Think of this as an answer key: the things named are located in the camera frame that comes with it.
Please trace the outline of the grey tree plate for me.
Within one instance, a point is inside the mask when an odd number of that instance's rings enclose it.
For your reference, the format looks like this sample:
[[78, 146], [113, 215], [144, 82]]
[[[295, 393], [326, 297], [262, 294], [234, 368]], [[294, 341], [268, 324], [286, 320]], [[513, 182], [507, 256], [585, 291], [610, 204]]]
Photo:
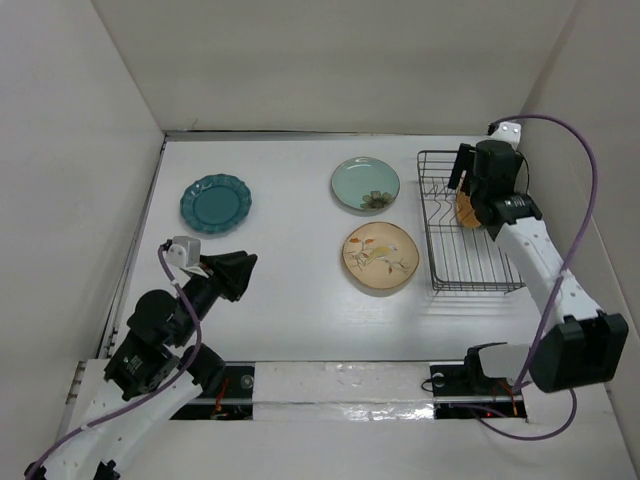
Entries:
[[525, 155], [517, 150], [516, 157], [521, 161], [520, 168], [516, 177], [515, 191], [517, 193], [528, 194], [530, 188], [530, 167]]

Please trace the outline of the orange woven plate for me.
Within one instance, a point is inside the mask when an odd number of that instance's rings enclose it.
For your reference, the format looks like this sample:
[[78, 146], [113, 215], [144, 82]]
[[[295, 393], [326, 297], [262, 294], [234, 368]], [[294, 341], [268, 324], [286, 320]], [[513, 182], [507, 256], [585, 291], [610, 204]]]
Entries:
[[464, 193], [457, 189], [455, 200], [456, 219], [458, 223], [469, 229], [480, 228], [482, 223], [476, 216], [472, 198], [469, 199]]

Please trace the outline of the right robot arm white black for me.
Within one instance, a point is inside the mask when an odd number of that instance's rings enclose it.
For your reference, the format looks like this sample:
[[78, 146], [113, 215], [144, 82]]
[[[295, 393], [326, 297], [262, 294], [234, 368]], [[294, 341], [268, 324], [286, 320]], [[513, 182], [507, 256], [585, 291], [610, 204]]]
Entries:
[[581, 287], [552, 242], [534, 200], [515, 190], [522, 155], [509, 143], [461, 144], [448, 186], [464, 194], [491, 240], [515, 265], [541, 314], [530, 344], [468, 349], [462, 381], [484, 393], [498, 379], [535, 384], [545, 393], [613, 379], [629, 326]]

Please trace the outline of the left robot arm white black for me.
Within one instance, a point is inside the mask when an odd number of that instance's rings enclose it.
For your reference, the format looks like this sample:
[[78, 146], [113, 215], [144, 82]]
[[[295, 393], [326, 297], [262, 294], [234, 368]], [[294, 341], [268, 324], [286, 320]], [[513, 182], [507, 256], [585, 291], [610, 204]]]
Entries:
[[191, 237], [167, 240], [157, 256], [175, 291], [139, 298], [80, 425], [32, 462], [25, 478], [118, 479], [175, 413], [222, 387], [226, 363], [204, 344], [201, 323], [217, 300], [241, 299], [258, 258], [205, 256]]

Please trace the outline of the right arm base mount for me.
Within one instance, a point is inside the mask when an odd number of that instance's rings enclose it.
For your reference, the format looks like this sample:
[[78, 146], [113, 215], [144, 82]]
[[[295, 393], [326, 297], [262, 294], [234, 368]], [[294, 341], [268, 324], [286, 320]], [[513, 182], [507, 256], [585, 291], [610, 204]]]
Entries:
[[523, 396], [505, 380], [474, 385], [461, 362], [431, 363], [421, 389], [432, 396], [437, 420], [527, 418]]

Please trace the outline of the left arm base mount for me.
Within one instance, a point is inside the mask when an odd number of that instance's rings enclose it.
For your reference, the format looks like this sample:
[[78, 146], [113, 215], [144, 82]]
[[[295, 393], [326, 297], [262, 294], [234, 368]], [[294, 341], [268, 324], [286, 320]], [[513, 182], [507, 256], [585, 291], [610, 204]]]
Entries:
[[210, 393], [201, 394], [181, 407], [172, 420], [234, 421], [253, 418], [254, 363], [230, 363], [221, 383]]

